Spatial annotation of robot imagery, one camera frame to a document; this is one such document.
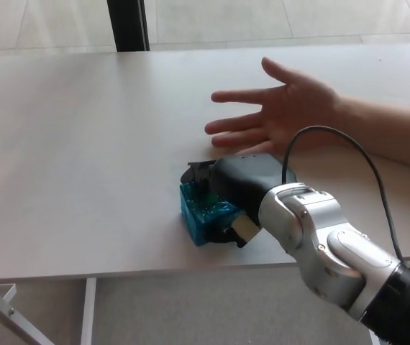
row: table surface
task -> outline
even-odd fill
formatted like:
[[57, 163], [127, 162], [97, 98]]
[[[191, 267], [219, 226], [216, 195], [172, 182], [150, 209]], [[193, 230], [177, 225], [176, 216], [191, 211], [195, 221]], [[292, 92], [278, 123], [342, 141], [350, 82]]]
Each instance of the table surface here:
[[[204, 125], [255, 110], [212, 91], [274, 86], [269, 56], [339, 92], [410, 104], [410, 45], [99, 53], [0, 60], [0, 281], [291, 263], [265, 231], [244, 249], [196, 248], [179, 178], [209, 159]], [[410, 168], [377, 160], [410, 257]], [[374, 177], [355, 152], [293, 156], [299, 180], [342, 204], [387, 250]]]

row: silver robot arm segment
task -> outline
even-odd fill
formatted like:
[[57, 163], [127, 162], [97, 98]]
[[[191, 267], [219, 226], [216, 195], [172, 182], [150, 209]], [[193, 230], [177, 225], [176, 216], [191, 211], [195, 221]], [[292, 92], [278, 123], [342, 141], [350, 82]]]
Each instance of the silver robot arm segment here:
[[[408, 280], [409, 287], [397, 296], [410, 301], [410, 269], [354, 228], [332, 195], [303, 183], [279, 185], [265, 195], [258, 216], [261, 226], [296, 260], [306, 286], [372, 331], [380, 328], [374, 326], [377, 316], [367, 313], [382, 307], [377, 299], [392, 302], [386, 298], [393, 298], [394, 280]], [[410, 310], [404, 311], [403, 321], [407, 313]], [[376, 333], [387, 335], [392, 344], [410, 344], [410, 336], [396, 336], [401, 339], [396, 342], [388, 332]]]

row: metal bracket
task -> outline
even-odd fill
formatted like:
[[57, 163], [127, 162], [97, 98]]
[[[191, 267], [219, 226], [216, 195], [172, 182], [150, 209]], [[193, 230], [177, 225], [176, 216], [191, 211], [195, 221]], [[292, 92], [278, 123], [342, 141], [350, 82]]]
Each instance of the metal bracket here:
[[15, 297], [17, 294], [17, 285], [16, 284], [0, 284], [0, 296], [7, 302]]
[[20, 312], [15, 310], [9, 301], [17, 293], [15, 284], [4, 295], [0, 295], [0, 323], [31, 345], [53, 345], [53, 343], [30, 323]]

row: hand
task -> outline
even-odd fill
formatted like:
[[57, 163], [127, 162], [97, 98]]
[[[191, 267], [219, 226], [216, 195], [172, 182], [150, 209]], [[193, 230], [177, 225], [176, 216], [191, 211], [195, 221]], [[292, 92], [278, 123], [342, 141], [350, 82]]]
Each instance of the hand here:
[[[217, 120], [205, 126], [215, 147], [243, 148], [239, 153], [283, 153], [298, 130], [311, 125], [338, 127], [341, 98], [328, 86], [310, 76], [263, 58], [264, 71], [285, 85], [242, 91], [218, 91], [211, 95], [217, 103], [260, 104], [254, 114]], [[312, 132], [299, 138], [295, 148], [338, 144], [328, 133]]]

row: fingers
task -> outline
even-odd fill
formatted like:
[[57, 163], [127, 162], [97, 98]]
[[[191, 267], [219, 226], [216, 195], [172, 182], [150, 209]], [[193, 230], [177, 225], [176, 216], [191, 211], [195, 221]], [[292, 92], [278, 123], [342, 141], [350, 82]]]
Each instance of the fingers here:
[[205, 133], [218, 134], [222, 132], [240, 132], [259, 127], [262, 124], [260, 112], [228, 119], [216, 120], [205, 126]]
[[263, 128], [251, 128], [241, 132], [218, 135], [211, 139], [215, 147], [254, 146], [264, 142], [268, 136]]
[[277, 81], [281, 81], [285, 84], [295, 83], [299, 78], [302, 78], [302, 74], [296, 70], [289, 69], [274, 60], [264, 57], [261, 61], [263, 70], [272, 78]]
[[240, 155], [246, 155], [250, 153], [275, 153], [275, 146], [272, 142], [261, 142], [253, 147], [248, 147], [238, 152]]
[[211, 95], [216, 103], [237, 102], [248, 104], [263, 104], [266, 96], [265, 89], [217, 91]]

